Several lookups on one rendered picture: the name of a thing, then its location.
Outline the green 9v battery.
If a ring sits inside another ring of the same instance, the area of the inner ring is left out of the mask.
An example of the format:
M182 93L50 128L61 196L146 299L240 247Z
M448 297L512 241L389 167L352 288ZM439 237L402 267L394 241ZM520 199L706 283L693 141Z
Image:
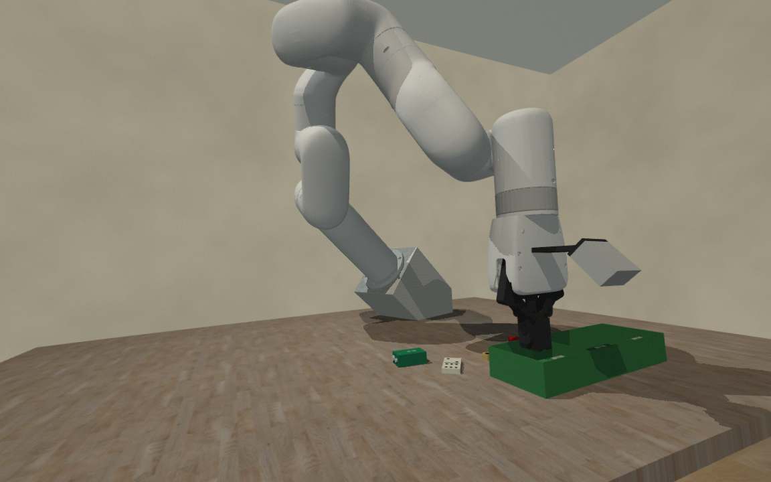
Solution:
M398 368L426 364L426 351L419 348L392 351L392 361Z

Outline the green rack of bins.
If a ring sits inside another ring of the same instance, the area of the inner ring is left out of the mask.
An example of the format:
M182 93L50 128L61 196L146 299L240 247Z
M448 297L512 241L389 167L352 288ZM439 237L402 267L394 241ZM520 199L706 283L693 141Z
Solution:
M603 323L551 333L543 351L489 346L490 376L545 399L663 362L664 333Z

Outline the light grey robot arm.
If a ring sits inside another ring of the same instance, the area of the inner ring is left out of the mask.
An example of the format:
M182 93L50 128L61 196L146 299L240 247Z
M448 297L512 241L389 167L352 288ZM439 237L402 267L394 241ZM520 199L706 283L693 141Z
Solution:
M495 176L496 216L559 211L551 115L541 108L523 108L498 118L491 130L484 129L403 25L380 4L287 4L275 15L272 45L282 63L306 68L293 94L294 152L299 162L302 159L294 201L304 219L364 273L369 288L392 282L403 268L404 255L390 250L349 204L351 158L345 138L334 129L335 108L341 84L358 63L437 167L461 182ZM567 251L600 287L624 286L640 272L606 239L531 248L541 253Z

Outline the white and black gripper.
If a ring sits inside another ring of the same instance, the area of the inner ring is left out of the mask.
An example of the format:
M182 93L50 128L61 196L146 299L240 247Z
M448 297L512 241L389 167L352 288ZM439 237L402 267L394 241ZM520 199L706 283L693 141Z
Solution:
M516 315L520 347L533 351L551 349L549 317L568 284L565 252L531 252L565 245L558 215L557 210L511 212L491 223L489 287L497 303Z

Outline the white domino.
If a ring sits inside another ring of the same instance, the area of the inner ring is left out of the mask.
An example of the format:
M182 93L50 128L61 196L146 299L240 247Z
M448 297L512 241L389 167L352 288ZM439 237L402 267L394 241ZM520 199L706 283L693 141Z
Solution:
M442 364L442 374L461 374L461 359L445 357Z

